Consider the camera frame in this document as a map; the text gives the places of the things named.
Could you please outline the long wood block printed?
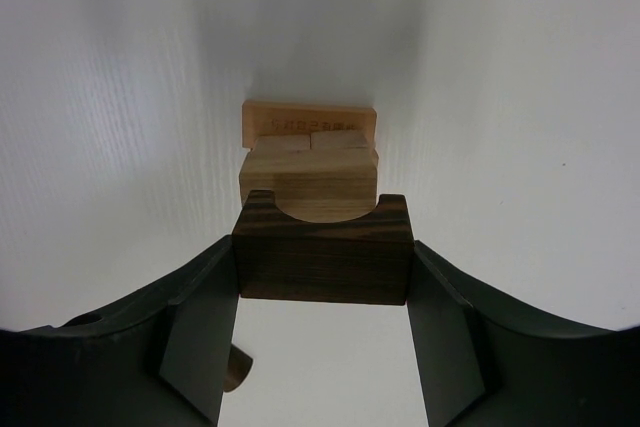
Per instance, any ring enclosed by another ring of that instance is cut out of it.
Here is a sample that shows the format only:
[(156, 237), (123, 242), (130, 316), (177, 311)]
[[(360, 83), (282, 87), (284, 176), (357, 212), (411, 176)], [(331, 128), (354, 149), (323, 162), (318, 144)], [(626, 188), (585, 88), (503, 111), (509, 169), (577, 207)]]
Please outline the long wood block printed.
[(373, 145), (376, 123), (372, 107), (246, 100), (242, 105), (242, 146), (253, 149), (262, 136), (343, 130), (360, 131)]

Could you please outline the dark brown half-round block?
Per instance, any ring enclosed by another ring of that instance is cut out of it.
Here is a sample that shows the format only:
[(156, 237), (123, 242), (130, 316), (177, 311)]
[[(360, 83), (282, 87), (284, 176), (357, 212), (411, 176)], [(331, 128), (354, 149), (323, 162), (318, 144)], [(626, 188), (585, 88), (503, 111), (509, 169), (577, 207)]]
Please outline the dark brown half-round block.
[(224, 378), (223, 391), (230, 393), (236, 390), (247, 378), (251, 372), (254, 359), (237, 347), (231, 345), (227, 371)]

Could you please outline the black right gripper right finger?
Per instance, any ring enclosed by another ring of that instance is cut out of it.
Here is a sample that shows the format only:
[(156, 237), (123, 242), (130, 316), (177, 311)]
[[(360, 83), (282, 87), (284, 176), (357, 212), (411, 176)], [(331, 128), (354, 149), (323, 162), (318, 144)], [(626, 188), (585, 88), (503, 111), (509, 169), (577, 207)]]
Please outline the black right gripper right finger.
[(637, 327), (543, 311), (423, 243), (407, 307), (429, 425), (638, 425)]

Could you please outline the light wood cube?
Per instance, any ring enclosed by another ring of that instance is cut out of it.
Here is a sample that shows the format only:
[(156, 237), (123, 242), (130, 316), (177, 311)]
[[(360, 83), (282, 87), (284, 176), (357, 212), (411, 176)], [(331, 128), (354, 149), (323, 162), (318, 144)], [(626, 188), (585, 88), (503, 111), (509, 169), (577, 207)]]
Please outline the light wood cube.
[(307, 151), (311, 147), (309, 135), (260, 136), (253, 151), (257, 153), (283, 153)]
[(371, 150), (364, 133), (358, 130), (318, 131), (310, 135), (311, 150)]

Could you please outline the long wood block plain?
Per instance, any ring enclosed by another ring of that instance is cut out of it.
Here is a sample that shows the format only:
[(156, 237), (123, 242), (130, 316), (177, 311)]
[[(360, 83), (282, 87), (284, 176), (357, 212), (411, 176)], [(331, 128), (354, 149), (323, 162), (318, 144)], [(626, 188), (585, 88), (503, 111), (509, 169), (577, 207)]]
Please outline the long wood block plain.
[(370, 150), (372, 162), (376, 168), (379, 168), (379, 154), (375, 148)]

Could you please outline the wide light wood block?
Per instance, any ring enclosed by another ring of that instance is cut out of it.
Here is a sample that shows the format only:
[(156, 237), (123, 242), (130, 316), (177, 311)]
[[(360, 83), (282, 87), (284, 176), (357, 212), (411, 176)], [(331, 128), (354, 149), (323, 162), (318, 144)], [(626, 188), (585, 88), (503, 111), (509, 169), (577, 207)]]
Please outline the wide light wood block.
[(377, 180), (377, 163), (366, 148), (253, 150), (239, 173), (243, 201), (253, 190), (269, 190), (283, 212), (317, 223), (371, 212), (377, 204)]

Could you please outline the dark brown arch block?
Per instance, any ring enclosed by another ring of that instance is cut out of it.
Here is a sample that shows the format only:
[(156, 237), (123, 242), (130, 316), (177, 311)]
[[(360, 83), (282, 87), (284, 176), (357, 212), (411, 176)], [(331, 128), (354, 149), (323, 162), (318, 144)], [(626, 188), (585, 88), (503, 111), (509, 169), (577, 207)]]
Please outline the dark brown arch block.
[(312, 223), (253, 190), (231, 235), (239, 293), (248, 299), (402, 305), (415, 241), (406, 199), (380, 196), (359, 218)]

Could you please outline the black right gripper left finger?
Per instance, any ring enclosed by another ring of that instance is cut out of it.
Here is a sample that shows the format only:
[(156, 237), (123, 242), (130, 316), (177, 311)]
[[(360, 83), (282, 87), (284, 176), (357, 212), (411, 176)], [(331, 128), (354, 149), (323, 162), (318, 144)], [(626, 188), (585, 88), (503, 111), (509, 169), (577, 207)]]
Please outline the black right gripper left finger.
[(238, 298), (225, 236), (60, 327), (2, 331), (2, 425), (217, 425)]

